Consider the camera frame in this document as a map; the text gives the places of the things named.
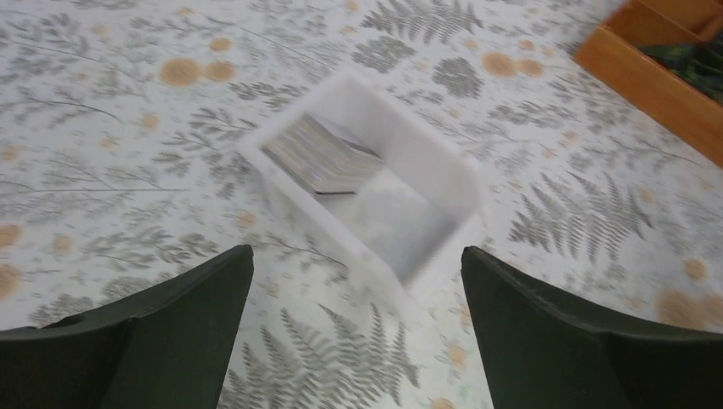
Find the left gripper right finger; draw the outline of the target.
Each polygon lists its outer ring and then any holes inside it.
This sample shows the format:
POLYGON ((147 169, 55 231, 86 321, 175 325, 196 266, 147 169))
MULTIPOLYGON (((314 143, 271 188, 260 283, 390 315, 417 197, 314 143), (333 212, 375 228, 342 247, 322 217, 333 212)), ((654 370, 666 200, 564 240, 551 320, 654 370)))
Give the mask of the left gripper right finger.
POLYGON ((475 246, 461 278, 496 408, 719 408, 722 337, 590 302, 475 246))

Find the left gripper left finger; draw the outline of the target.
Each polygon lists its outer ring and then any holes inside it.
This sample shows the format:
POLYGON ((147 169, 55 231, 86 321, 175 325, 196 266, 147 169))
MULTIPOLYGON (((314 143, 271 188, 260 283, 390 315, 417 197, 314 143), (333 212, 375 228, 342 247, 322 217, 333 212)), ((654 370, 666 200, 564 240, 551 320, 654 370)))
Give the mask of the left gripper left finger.
POLYGON ((175 278, 1 334, 4 408, 214 408, 254 274, 237 245, 175 278))

